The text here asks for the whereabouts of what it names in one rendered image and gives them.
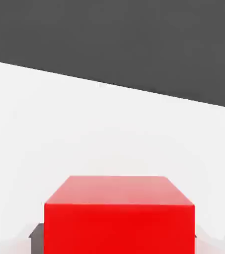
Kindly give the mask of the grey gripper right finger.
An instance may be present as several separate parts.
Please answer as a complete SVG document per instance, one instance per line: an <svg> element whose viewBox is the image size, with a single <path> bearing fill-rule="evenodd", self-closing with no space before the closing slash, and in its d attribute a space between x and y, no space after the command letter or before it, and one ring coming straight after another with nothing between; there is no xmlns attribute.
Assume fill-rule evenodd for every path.
<svg viewBox="0 0 225 254"><path fill-rule="evenodd" d="M205 239L195 235L195 254L206 254Z"/></svg>

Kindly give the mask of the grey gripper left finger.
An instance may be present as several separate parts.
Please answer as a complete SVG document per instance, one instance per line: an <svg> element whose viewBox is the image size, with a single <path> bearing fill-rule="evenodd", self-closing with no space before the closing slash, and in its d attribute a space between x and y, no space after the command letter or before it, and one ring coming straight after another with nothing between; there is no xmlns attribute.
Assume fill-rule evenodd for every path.
<svg viewBox="0 0 225 254"><path fill-rule="evenodd" d="M27 224L17 235L14 254L44 254L44 224Z"/></svg>

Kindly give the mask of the small red cube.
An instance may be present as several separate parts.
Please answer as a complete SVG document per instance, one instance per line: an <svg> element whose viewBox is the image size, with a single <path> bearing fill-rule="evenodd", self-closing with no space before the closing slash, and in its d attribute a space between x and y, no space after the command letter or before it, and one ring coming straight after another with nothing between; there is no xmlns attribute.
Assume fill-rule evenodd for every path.
<svg viewBox="0 0 225 254"><path fill-rule="evenodd" d="M70 176L45 202L44 254L195 254L195 206L166 177Z"/></svg>

